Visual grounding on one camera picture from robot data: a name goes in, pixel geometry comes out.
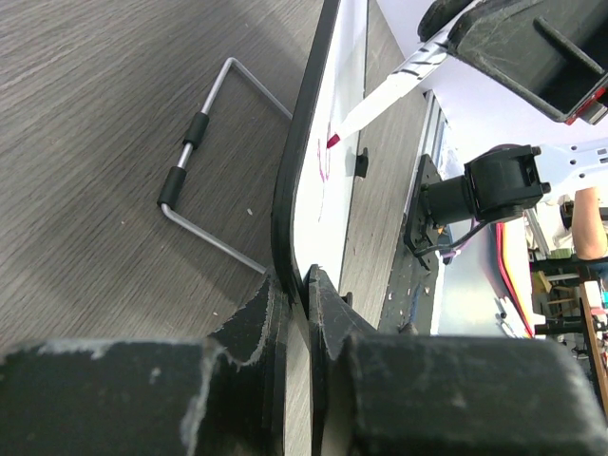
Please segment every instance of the rubber grip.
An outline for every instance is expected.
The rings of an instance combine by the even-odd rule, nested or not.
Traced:
[[[197,150],[197,148],[199,148],[200,146],[200,143],[202,142],[202,137],[205,134],[205,130],[207,129],[208,124],[209,116],[203,114],[202,112],[197,112],[192,118],[192,122],[190,123],[188,131],[186,131],[186,134],[183,137],[183,145],[191,143],[192,148],[194,150]]]
[[[172,210],[175,210],[175,206],[178,203],[180,197],[180,191],[183,187],[183,183],[186,180],[186,170],[179,166],[172,166],[167,174],[167,178],[164,180],[162,185],[161,194],[156,203],[159,207],[163,204],[168,205]]]

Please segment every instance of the gray wood grain surface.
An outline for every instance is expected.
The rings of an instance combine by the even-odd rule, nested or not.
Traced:
[[[293,109],[321,0],[0,4],[0,350],[56,336],[201,336],[261,277],[164,218],[181,137],[235,56]],[[370,2],[368,89],[402,56]],[[377,324],[425,104],[364,130],[342,280]],[[179,212],[270,264],[288,124],[236,74],[188,165]],[[307,353],[291,334],[287,454],[308,454]]]

